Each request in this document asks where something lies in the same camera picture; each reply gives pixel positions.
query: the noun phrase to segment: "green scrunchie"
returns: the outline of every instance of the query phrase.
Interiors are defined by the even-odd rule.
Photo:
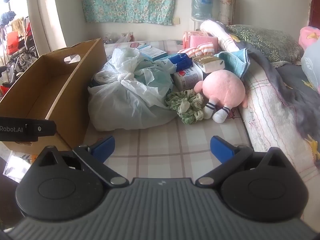
[[[182,122],[191,124],[203,119],[201,94],[196,94],[193,89],[182,92],[171,92],[165,97],[165,101],[172,110],[177,111]]]

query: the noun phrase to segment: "white plastic bag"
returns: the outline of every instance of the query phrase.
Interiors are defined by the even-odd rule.
[[[115,49],[88,88],[88,111],[96,130],[144,129],[165,124],[176,114],[164,98],[172,90],[170,73],[144,61],[138,49]]]
[[[306,48],[301,59],[302,70],[320,94],[320,39]]]

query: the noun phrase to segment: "gray ribbed panel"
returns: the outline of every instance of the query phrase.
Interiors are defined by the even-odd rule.
[[[246,220],[228,210],[215,191],[199,189],[189,179],[136,179],[111,190],[84,217],[65,223],[26,218],[9,235],[14,240],[308,240],[315,233],[298,219]]]

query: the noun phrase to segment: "plush toy foot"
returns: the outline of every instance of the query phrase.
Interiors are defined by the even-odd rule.
[[[223,123],[227,118],[229,112],[229,108],[223,107],[213,115],[212,119],[217,123]]]
[[[203,119],[209,119],[212,114],[213,114],[213,111],[216,109],[216,106],[212,103],[207,103],[205,105],[205,107],[202,109],[203,111]]]

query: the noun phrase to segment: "brown box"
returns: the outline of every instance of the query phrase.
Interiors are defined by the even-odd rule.
[[[80,62],[66,63],[79,55]],[[88,84],[107,62],[102,39],[44,54],[9,89],[0,102],[0,116],[55,121],[54,136],[37,142],[3,142],[10,150],[40,154],[47,145],[69,150],[83,142],[89,122]]]

